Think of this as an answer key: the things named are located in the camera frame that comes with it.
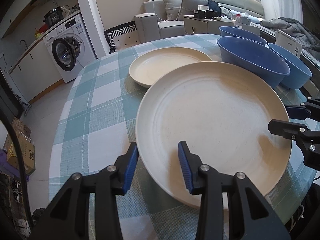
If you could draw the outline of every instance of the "blue and white checkered tablecloth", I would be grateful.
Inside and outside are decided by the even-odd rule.
[[[187,47],[221,61],[216,40],[220,36],[199,34],[140,44],[95,60],[76,78],[61,113],[49,171],[49,199],[74,172],[97,173],[113,164],[135,141],[136,114],[146,89],[129,76],[134,59],[153,49]],[[306,101],[299,90],[276,88],[283,103]],[[298,121],[319,130],[319,123]],[[301,151],[293,142],[287,169],[267,200],[286,223],[309,190],[316,171],[304,166]],[[90,238],[94,236],[94,195],[90,201]],[[124,239],[195,239],[198,210],[165,193],[138,160],[131,189],[117,196]]]

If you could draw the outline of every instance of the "washing machine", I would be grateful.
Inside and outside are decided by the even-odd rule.
[[[97,58],[81,14],[54,28],[44,37],[44,43],[65,83]]]

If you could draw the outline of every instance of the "kitchen cabinet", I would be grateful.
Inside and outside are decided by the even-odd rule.
[[[62,78],[43,40],[25,55],[11,77],[27,101]]]
[[[32,0],[14,0],[0,23],[0,38],[10,34],[20,21],[33,9]]]
[[[17,88],[27,101],[33,98],[30,80],[28,80],[28,71],[26,71],[28,66],[31,65],[31,62],[32,59],[30,55],[27,54],[10,74]]]

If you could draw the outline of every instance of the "blanket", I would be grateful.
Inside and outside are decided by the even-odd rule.
[[[314,58],[320,60],[320,40],[299,21],[280,17],[279,19],[263,20],[261,25],[275,31],[280,29],[289,34],[300,42],[302,47]]]

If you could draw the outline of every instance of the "side table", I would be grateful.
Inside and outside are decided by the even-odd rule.
[[[220,26],[231,26],[234,27],[234,22],[230,19],[221,18],[220,21],[217,20],[209,20],[209,19],[198,19],[194,18],[193,15],[185,15],[183,17],[184,21],[184,29],[186,35],[188,34],[202,34],[202,33],[210,33],[220,35]],[[243,25],[242,28],[246,31],[252,32],[260,36],[260,28],[251,26],[251,25]]]

